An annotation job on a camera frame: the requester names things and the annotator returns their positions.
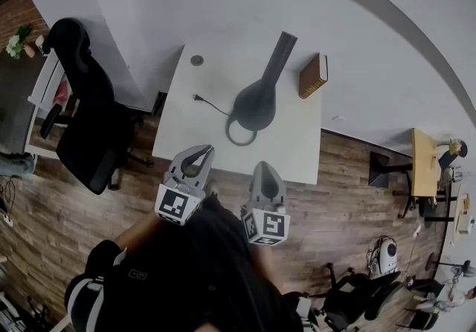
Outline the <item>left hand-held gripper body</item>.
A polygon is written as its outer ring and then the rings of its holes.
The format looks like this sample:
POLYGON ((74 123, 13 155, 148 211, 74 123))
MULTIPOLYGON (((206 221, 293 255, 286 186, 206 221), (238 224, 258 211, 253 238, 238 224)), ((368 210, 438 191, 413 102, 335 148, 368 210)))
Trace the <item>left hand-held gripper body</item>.
POLYGON ((183 226, 205 198, 205 177, 189 177, 165 173, 159 185, 155 202, 155 215, 163 220, 183 226))

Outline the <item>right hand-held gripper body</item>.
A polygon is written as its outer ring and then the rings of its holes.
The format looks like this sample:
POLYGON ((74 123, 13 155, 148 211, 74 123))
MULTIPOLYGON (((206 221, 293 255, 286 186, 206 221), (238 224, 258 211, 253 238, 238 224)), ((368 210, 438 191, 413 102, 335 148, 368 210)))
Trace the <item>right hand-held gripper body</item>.
POLYGON ((252 207, 251 203, 241 207, 241 221, 249 243, 276 246, 288 238, 290 215, 283 203, 252 207))

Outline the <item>grey hair dryer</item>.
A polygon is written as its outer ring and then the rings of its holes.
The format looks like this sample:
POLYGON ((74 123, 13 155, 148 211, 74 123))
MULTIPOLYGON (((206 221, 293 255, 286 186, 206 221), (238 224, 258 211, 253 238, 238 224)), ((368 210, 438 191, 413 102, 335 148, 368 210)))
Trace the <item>grey hair dryer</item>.
POLYGON ((287 32, 282 32, 263 76, 245 87, 235 98, 231 114, 225 125, 225 134, 228 140, 238 146, 246 147, 254 142, 257 133, 267 128, 276 114, 276 85, 281 73, 292 53, 298 38, 287 32), (251 138, 245 142, 232 139, 230 128, 233 122, 252 131, 251 138))

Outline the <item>person's right forearm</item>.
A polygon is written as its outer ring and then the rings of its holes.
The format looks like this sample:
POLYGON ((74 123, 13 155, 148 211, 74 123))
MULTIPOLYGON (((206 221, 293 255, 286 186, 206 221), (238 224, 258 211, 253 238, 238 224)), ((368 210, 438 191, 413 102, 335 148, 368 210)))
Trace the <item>person's right forearm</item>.
POLYGON ((273 285, 279 286, 279 275, 274 267, 274 257, 269 246, 254 246, 254 264, 258 272, 273 285))

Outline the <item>person's left forearm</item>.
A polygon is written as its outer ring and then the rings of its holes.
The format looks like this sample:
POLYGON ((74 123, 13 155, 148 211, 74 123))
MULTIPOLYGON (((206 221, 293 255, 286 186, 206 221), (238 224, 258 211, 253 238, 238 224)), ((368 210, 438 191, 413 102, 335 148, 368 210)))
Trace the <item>person's left forearm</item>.
POLYGON ((122 251, 126 249, 127 252, 134 252, 167 224, 169 222, 151 211, 116 237, 114 242, 122 251))

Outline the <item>white desk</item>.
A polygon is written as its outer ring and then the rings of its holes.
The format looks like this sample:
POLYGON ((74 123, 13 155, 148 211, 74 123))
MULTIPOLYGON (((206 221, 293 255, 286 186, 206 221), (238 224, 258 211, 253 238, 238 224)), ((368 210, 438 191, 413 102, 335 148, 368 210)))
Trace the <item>white desk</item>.
POLYGON ((251 174, 260 161, 268 162, 290 182, 318 181, 321 143, 320 93, 298 96, 298 73, 285 67, 276 86, 277 108, 272 123, 247 147, 232 144, 225 134, 235 97, 261 78, 274 46, 190 42, 183 48, 167 93, 152 154, 172 159, 199 144, 215 148, 213 167, 251 174), (190 58, 202 55, 201 66, 190 58))

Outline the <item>person's black shirt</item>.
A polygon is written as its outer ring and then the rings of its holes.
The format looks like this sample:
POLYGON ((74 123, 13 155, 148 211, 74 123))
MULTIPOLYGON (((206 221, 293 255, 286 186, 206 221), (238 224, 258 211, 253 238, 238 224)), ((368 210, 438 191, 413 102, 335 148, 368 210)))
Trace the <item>person's black shirt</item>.
POLYGON ((75 332, 303 332, 294 303, 261 276, 219 197, 134 252, 103 240, 65 292, 75 332))

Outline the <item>black swivel chair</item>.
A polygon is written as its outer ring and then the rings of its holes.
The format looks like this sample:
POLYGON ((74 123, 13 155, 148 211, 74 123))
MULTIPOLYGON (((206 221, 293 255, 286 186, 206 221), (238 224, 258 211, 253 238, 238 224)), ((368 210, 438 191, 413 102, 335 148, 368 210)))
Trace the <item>black swivel chair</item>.
POLYGON ((377 319, 392 296, 404 287, 398 280, 400 271, 370 278, 349 268, 345 276, 337 279, 333 264, 328 263, 325 267, 330 273, 331 287, 319 295, 324 299, 320 314, 333 332, 346 332, 361 317, 367 321, 377 319))

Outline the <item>black office chair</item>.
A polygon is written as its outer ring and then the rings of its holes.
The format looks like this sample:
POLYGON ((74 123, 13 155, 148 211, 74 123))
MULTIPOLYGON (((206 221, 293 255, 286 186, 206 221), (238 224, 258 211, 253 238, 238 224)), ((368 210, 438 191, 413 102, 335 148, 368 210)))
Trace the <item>black office chair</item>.
POLYGON ((109 76, 91 54, 83 24, 75 18, 56 21, 44 48, 56 53, 79 101, 72 116, 62 115, 62 107, 54 105, 40 130, 42 138, 47 138, 53 125, 65 126, 56 148, 63 165, 96 195, 118 189, 113 174, 129 159, 152 167, 151 159, 132 154, 135 128, 143 124, 143 117, 115 100, 109 76))

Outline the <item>white round robot device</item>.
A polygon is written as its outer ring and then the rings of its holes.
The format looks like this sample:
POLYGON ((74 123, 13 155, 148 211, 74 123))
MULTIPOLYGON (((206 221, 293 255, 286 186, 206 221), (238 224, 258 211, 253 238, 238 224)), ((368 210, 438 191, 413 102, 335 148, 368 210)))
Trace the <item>white round robot device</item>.
POLYGON ((373 238, 367 250, 367 268, 371 275, 386 275, 397 267, 396 241, 382 235, 373 238))

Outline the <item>brown hardcover book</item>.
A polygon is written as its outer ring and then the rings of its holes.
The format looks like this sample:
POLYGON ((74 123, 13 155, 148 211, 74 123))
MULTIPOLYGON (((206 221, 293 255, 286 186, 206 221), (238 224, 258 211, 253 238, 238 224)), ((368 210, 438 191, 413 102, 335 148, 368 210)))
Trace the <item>brown hardcover book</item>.
POLYGON ((328 58, 326 54, 316 54, 300 72, 298 94, 307 99, 328 81, 328 58))

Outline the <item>pink bag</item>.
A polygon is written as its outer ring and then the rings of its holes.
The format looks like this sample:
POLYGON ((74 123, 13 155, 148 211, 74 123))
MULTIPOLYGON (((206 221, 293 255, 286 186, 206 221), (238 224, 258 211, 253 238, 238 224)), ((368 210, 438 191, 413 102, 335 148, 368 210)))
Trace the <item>pink bag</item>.
POLYGON ((56 94, 54 96, 53 103, 64 105, 68 102, 70 96, 70 86, 67 80, 62 80, 58 85, 56 94))

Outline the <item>yellow table with black base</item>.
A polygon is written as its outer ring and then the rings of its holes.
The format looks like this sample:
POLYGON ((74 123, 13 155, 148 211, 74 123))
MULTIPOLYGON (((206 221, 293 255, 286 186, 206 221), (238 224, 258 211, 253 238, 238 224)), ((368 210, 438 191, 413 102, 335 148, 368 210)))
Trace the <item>yellow table with black base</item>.
POLYGON ((437 195, 441 167, 437 158, 436 141, 426 133, 413 128, 411 130, 413 158, 411 163, 389 165, 390 158, 381 153, 370 153, 368 185, 374 188, 388 188, 391 173, 405 174, 408 184, 408 200, 405 210, 398 216, 405 218, 407 212, 420 197, 437 195))

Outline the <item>white round table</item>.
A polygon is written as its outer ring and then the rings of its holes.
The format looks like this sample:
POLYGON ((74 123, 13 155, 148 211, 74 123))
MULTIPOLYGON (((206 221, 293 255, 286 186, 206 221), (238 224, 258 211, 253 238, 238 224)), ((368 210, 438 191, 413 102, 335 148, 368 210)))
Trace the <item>white round table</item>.
POLYGON ((450 244, 454 246, 461 238, 468 237, 476 224, 475 210, 464 184, 458 186, 457 194, 450 201, 450 206, 448 232, 450 244))

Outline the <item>white flowers in pink vase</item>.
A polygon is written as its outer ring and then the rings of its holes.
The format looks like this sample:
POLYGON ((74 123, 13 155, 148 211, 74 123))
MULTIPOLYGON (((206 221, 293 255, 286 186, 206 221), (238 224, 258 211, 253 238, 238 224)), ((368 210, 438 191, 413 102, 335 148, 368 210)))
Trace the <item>white flowers in pink vase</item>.
POLYGON ((32 25, 22 25, 17 32, 9 38, 5 50, 13 59, 18 60, 20 58, 20 54, 26 46, 27 38, 30 36, 32 30, 32 25))

